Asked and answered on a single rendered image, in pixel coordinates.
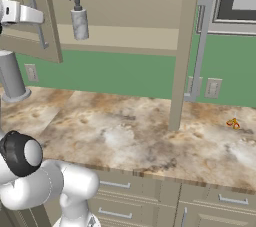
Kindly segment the grey framed window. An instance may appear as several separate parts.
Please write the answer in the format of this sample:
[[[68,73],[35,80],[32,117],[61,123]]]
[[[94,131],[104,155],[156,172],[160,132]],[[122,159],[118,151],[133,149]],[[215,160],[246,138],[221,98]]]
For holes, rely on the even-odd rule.
[[[256,36],[256,0],[213,0],[208,32]]]

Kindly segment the marble soap dispenser black pump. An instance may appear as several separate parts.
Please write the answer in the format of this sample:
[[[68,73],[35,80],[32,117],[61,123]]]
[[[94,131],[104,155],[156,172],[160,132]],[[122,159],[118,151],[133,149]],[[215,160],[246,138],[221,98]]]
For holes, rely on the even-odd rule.
[[[74,8],[71,10],[71,19],[76,40],[86,40],[89,38],[87,10],[81,6],[80,0],[74,1]]]

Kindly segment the beige base cabinet door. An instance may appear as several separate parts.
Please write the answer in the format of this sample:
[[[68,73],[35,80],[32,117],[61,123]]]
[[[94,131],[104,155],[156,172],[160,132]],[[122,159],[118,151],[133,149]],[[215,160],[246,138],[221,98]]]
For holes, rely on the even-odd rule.
[[[178,207],[174,227],[181,227],[185,207],[188,213],[184,227],[256,227],[255,214],[188,204]]]

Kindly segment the beige wall cabinet body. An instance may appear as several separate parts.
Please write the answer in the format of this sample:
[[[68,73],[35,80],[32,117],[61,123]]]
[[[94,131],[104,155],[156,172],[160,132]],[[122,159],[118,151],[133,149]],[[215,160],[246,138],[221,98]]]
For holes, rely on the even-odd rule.
[[[66,50],[170,55],[177,51],[182,0],[81,0],[89,38],[74,38],[70,0],[53,0]]]

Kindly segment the grey sink tap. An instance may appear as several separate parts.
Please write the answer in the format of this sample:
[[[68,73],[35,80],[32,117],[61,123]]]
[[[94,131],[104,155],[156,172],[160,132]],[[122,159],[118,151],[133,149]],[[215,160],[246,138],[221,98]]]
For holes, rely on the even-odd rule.
[[[14,52],[0,50],[0,81],[4,88],[3,100],[8,103],[23,101],[31,95],[26,88]]]

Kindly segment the beige drawer front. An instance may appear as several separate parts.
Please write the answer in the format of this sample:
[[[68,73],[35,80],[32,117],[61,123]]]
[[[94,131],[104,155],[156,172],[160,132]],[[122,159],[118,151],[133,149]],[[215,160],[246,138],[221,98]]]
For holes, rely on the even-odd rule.
[[[218,194],[223,197],[244,200],[248,199],[249,205],[240,205],[233,203],[220,202]],[[219,208],[235,209],[245,212],[256,213],[256,194],[239,193],[225,188],[212,188],[210,185],[206,187],[183,184],[181,189],[180,200],[183,202],[202,203],[212,205]]]
[[[117,172],[96,170],[100,181],[127,184],[131,183],[130,189],[101,185],[103,191],[111,191],[120,194],[129,194],[134,197],[141,197],[167,205],[174,205],[179,196],[180,184],[170,181],[162,181],[152,178],[138,177]]]
[[[89,207],[103,226],[114,227],[173,227],[176,213],[176,209],[169,206],[110,200],[103,197],[91,199]],[[100,214],[99,207],[121,214],[132,213],[133,217],[124,219]]]

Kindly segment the small orange yellow object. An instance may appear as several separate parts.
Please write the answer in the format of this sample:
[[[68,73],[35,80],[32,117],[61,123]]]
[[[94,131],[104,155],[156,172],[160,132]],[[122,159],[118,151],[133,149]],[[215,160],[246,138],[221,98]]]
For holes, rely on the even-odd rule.
[[[227,126],[232,127],[235,130],[238,130],[240,128],[240,124],[238,123],[236,118],[232,118],[226,122]]]

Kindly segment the white wall outlet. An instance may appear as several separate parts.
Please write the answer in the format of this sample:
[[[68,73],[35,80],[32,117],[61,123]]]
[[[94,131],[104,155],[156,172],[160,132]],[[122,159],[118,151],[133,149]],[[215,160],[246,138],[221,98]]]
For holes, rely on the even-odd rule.
[[[205,98],[217,99],[218,95],[219,95],[219,92],[220,92],[221,84],[222,84],[221,79],[208,78],[204,97]]]
[[[186,93],[191,93],[192,92],[192,80],[193,80],[193,77],[189,76],[188,77],[187,92]],[[203,77],[200,77],[199,78],[199,85],[197,87],[197,96],[200,96],[200,90],[201,90],[201,86],[202,86],[202,81],[203,81]]]
[[[34,64],[25,64],[25,69],[26,69],[28,80],[30,82],[39,81],[36,66]]]

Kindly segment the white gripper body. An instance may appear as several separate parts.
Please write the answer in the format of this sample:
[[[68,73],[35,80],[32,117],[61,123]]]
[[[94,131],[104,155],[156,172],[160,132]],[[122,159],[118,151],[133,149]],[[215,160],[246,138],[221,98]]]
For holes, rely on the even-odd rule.
[[[21,23],[42,24],[44,22],[44,15],[35,8],[21,5],[19,21]]]

